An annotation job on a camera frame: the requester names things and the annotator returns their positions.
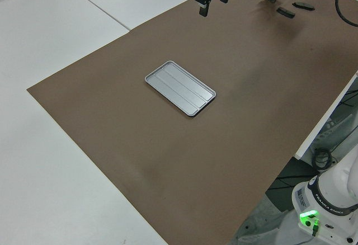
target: brown paper sheet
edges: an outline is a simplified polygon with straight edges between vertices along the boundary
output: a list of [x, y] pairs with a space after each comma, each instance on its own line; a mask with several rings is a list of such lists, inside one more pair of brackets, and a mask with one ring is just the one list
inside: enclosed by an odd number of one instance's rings
[[[341, 5], [358, 16], [354, 0]], [[198, 11], [189, 0], [29, 88], [170, 245], [226, 244], [358, 62], [358, 31], [334, 0]], [[195, 118], [144, 81], [168, 60], [217, 92]]]

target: silver rectangular tray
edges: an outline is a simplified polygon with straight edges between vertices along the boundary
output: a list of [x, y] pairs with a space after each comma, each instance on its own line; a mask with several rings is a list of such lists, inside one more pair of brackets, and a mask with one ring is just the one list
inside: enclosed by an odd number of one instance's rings
[[172, 61], [151, 72], [145, 81], [188, 116], [195, 116], [216, 96], [214, 90]]

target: brown table covering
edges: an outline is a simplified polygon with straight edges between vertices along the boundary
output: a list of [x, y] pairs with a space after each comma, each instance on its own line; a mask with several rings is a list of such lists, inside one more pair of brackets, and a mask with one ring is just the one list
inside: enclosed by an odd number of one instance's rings
[[[341, 8], [358, 17], [356, 1]], [[189, 0], [29, 88], [170, 245], [226, 244], [358, 62], [334, 0], [198, 11]], [[168, 60], [217, 92], [194, 118], [144, 81]]]

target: metal tray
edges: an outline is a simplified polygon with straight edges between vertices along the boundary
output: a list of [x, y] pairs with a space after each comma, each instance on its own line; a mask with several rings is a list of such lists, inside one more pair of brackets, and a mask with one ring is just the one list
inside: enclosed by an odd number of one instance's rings
[[145, 81], [188, 116], [195, 116], [216, 96], [210, 87], [172, 61], [151, 72]]

